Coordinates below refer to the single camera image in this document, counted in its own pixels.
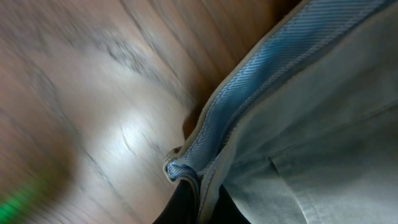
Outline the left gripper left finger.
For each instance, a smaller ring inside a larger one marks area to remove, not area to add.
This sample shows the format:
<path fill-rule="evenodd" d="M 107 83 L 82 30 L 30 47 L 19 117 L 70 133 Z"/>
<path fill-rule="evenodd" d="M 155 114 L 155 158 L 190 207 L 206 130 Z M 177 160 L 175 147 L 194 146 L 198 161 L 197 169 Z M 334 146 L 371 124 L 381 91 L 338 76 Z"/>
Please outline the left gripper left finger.
<path fill-rule="evenodd" d="M 187 180 L 181 180 L 153 224 L 195 224 L 197 212 L 196 194 L 192 185 Z"/>

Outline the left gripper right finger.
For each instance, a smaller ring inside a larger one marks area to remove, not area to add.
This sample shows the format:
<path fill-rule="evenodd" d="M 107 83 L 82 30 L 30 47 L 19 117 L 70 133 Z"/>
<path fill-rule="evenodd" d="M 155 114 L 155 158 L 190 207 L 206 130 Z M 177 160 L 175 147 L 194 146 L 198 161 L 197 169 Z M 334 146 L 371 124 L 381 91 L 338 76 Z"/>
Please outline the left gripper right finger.
<path fill-rule="evenodd" d="M 210 224 L 250 224 L 239 211 L 224 185 L 219 190 L 219 199 L 215 205 Z"/>

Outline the khaki shorts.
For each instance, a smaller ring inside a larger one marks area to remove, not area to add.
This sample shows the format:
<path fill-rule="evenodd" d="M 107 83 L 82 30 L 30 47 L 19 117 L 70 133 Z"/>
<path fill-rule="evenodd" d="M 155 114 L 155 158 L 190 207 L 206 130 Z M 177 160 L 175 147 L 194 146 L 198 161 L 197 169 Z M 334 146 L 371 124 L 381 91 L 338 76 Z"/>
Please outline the khaki shorts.
<path fill-rule="evenodd" d="M 397 2 L 302 1 L 225 78 L 164 164 L 209 223 L 397 222 Z"/>

